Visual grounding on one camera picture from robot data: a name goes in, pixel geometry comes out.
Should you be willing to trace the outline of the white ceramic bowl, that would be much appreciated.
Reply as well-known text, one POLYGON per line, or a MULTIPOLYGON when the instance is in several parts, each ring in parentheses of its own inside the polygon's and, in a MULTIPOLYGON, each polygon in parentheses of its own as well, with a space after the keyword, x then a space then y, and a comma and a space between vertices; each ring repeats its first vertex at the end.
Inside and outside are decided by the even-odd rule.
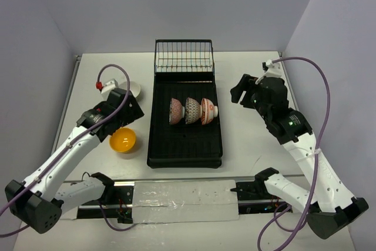
POLYGON ((127 87, 127 82, 122 82, 119 84, 119 87, 124 90, 130 89, 132 95, 136 98, 139 99, 140 94, 141 94, 141 87, 138 83, 134 81, 130 81, 129 83, 130 88, 127 87))

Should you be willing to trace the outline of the yellow plastic bowl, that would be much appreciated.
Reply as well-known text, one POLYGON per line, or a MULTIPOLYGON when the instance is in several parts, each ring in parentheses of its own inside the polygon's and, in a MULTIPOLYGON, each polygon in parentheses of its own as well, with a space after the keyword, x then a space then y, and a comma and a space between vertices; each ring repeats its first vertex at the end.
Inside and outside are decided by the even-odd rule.
POLYGON ((130 151, 136 144, 136 134, 130 128, 120 128, 109 139, 112 150, 118 153, 130 151))

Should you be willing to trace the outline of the orange white patterned bowl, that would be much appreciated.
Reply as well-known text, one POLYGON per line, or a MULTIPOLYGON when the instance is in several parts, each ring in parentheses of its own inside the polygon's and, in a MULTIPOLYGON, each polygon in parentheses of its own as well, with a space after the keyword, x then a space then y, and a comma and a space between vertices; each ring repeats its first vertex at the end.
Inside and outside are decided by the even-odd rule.
POLYGON ((213 121, 214 118, 218 117, 219 110, 214 103, 207 98, 203 98, 201 102, 202 107, 202 116, 201 123, 202 125, 207 125, 213 121))

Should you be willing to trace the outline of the dark floral patterned bowl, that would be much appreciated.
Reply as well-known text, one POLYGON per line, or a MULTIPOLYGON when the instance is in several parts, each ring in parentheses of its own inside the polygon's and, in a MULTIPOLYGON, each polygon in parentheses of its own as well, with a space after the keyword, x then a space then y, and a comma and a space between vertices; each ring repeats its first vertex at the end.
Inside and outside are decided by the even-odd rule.
POLYGON ((185 115, 185 108, 182 103, 175 99, 171 98, 169 106, 169 124, 175 125, 179 123, 185 115))

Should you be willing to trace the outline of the brown geometric patterned bowl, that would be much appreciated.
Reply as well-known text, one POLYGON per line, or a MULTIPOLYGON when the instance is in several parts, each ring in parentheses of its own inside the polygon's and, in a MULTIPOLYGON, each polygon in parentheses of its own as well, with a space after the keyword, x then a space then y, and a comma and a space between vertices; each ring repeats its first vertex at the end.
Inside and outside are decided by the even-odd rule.
POLYGON ((202 116, 202 106, 197 100, 193 98, 187 98, 185 104, 184 120, 185 123, 193 124, 197 122, 202 116))

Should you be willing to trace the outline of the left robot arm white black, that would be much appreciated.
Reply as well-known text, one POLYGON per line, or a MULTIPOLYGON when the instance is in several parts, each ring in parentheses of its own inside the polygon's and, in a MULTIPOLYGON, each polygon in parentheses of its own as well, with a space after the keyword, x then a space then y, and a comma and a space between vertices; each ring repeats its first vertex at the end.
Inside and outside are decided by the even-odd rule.
POLYGON ((112 89, 105 101, 82 114, 66 141, 34 173, 21 182, 8 183, 8 203, 1 212, 9 210, 27 227, 43 234, 64 213, 86 202, 110 202, 115 195, 115 183, 102 173, 93 173, 67 189, 61 185, 88 153, 143 115, 131 91, 112 89))

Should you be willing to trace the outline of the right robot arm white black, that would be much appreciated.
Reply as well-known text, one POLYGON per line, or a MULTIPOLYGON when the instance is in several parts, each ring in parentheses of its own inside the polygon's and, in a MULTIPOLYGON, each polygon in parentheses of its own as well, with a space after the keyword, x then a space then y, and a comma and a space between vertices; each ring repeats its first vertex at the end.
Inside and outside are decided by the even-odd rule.
POLYGON ((288 105, 287 87, 282 78, 256 78, 244 74, 231 89, 231 101, 255 109, 267 130, 293 157, 314 187, 309 192, 287 180, 278 170, 267 168, 255 176, 247 193, 267 199, 276 196, 300 212, 307 211, 311 230, 328 239, 360 217, 369 205, 345 187, 328 160, 316 146, 312 127, 304 115, 288 105))

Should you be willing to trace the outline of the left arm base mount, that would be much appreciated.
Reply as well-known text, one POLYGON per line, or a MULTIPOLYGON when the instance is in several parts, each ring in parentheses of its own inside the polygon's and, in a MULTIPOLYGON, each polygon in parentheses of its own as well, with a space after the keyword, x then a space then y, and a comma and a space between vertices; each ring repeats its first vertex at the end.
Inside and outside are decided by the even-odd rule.
MULTIPOLYGON (((120 224, 133 224, 132 207, 134 183, 116 182, 110 198, 102 203, 107 220, 120 224)), ((97 200, 91 200, 78 207, 77 219, 103 219, 97 200)))

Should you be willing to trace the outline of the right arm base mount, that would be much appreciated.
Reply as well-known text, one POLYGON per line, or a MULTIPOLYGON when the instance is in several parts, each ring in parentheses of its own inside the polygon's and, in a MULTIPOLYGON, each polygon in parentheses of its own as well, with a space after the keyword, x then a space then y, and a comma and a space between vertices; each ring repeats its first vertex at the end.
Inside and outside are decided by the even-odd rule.
POLYGON ((230 191, 237 195, 240 215, 274 213, 278 207, 279 211, 287 207, 285 201, 261 189, 256 181, 236 182, 230 191))

